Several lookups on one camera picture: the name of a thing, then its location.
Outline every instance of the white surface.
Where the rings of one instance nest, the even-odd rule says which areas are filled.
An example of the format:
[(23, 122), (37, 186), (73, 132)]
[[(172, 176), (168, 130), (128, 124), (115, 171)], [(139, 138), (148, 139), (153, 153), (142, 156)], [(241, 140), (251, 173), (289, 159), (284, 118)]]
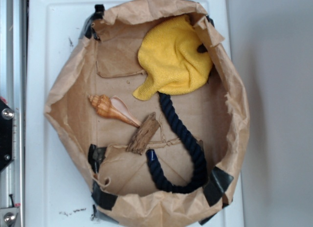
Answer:
[(246, 227), (313, 226), (312, 3), (228, 0), (232, 58), (251, 113)]
[[(30, 0), (26, 109), (26, 227), (87, 227), (93, 200), (82, 176), (70, 160), (56, 132), (43, 116), (44, 103), (94, 5), (108, 9), (129, 0)], [(229, 53), (225, 0), (199, 1), (219, 32), (226, 37)], [(243, 227), (240, 182), (234, 203), (205, 226)]]

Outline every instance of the white wall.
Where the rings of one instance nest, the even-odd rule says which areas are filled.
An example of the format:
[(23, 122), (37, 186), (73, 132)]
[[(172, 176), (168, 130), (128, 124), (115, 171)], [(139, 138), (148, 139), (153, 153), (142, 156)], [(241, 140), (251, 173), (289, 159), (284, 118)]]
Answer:
[(246, 227), (313, 226), (313, 0), (227, 0), (248, 94)]

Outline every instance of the white plastic board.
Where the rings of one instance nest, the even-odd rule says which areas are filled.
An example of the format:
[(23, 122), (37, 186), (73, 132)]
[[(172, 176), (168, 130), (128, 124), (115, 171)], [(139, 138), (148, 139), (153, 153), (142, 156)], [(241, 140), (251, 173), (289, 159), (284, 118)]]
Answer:
[[(44, 104), (56, 77), (78, 43), (95, 4), (106, 9), (130, 0), (30, 0), (26, 102), (26, 227), (90, 227), (116, 224), (91, 220), (90, 191), (57, 133), (44, 118)], [(194, 0), (208, 11), (226, 38), (230, 54), (225, 0)], [(241, 182), (234, 202), (204, 225), (243, 227)]]

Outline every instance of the crumpled paper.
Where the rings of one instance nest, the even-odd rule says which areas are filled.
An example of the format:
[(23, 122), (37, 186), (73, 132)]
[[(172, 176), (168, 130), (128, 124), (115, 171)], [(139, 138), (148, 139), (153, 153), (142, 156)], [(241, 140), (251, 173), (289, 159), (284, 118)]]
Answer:
[[(192, 162), (167, 124), (158, 96), (149, 101), (132, 96), (146, 78), (137, 60), (142, 38), (156, 24), (181, 14), (190, 16), (216, 68), (200, 89), (172, 96), (180, 119), (203, 144), (208, 173), (216, 166), (234, 177), (223, 198), (213, 206), (209, 206), (202, 188), (190, 194), (158, 191), (149, 177), (145, 156), (125, 152), (136, 128), (99, 117), (88, 101), (89, 95), (117, 95), (141, 121), (156, 112), (161, 128), (148, 147), (155, 148), (168, 180), (187, 183)], [(100, 41), (80, 39), (49, 93), (45, 116), (90, 191), (96, 181), (103, 191), (118, 195), (112, 210), (98, 209), (121, 225), (186, 226), (232, 202), (249, 137), (248, 102), (243, 83), (221, 44), (223, 37), (205, 14), (199, 3), (188, 0), (134, 0), (105, 11), (103, 19), (92, 25)], [(108, 147), (98, 174), (88, 163), (90, 144)]]

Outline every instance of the metal frame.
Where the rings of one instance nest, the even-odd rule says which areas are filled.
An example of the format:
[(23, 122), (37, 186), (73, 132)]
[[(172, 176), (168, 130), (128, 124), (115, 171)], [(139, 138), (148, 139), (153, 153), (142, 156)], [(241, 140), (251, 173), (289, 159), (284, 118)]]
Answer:
[(27, 0), (0, 0), (0, 96), (15, 112), (13, 162), (0, 174), (0, 208), (15, 207), (24, 226), (24, 138)]

